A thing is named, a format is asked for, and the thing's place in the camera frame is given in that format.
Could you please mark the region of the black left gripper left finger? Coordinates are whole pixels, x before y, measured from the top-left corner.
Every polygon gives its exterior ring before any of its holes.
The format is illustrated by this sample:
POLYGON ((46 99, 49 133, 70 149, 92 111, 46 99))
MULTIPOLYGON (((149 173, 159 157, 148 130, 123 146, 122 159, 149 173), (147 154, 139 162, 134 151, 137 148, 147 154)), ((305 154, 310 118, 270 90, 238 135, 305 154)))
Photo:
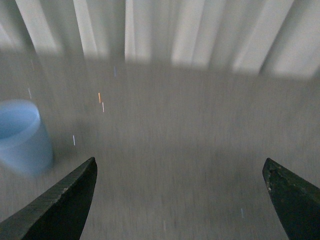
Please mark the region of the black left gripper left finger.
POLYGON ((2 240, 78 240, 93 199, 98 167, 91 157, 0 223, 2 240))

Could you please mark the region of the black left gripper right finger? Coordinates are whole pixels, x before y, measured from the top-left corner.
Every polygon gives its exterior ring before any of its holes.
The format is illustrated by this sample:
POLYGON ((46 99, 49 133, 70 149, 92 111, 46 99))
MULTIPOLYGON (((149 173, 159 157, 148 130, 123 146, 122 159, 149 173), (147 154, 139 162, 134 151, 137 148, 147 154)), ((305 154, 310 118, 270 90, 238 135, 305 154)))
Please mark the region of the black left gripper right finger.
POLYGON ((320 189, 271 158, 262 169, 263 179, 290 240, 320 238, 320 189))

